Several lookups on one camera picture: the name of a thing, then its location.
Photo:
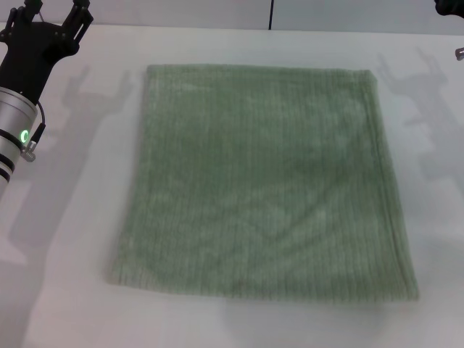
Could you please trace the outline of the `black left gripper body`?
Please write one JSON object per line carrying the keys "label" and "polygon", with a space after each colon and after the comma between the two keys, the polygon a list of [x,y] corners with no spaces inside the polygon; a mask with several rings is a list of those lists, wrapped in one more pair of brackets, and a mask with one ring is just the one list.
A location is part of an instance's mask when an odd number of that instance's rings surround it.
{"label": "black left gripper body", "polygon": [[1,63],[1,87],[38,102],[55,64],[80,48],[80,25],[16,21],[1,31],[7,53]]}

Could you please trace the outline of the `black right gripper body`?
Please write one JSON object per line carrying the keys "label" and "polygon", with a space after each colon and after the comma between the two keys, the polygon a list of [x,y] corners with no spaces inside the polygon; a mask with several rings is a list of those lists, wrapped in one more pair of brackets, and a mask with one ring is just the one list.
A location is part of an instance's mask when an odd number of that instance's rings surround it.
{"label": "black right gripper body", "polygon": [[441,16],[464,16],[464,0],[435,0],[436,12]]}

